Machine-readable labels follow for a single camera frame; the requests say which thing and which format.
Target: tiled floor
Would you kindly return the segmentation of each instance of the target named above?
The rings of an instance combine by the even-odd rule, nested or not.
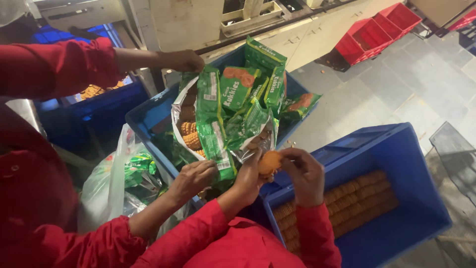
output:
[[[476,58],[457,32],[425,41],[408,34],[345,73],[311,62],[292,75],[323,94],[290,138],[310,141],[310,152],[361,127],[401,122],[413,125],[424,154],[445,121],[476,147]]]

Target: red uniform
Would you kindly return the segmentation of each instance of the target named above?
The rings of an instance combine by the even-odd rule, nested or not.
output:
[[[0,45],[0,96],[49,99],[89,84],[114,86],[123,77],[114,57],[106,38],[91,44]],[[303,266],[258,224],[243,218],[227,223],[216,201],[147,251],[124,216],[86,235],[74,234],[78,197],[65,165],[5,104],[0,104],[0,204],[0,259],[6,267]],[[298,208],[297,220],[306,266],[339,267],[325,205]]]

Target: red sleeve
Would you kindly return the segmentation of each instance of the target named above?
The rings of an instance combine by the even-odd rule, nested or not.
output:
[[[325,204],[296,208],[301,259],[308,268],[339,268],[341,256]]]
[[[227,228],[228,221],[214,199],[155,241],[133,268],[183,267]]]
[[[131,235],[128,222],[121,216],[82,236],[43,225],[26,241],[2,250],[0,259],[11,264],[6,267],[130,267],[147,244]]]
[[[0,45],[0,96],[49,99],[73,95],[94,84],[113,87],[123,78],[111,41],[90,44]]]

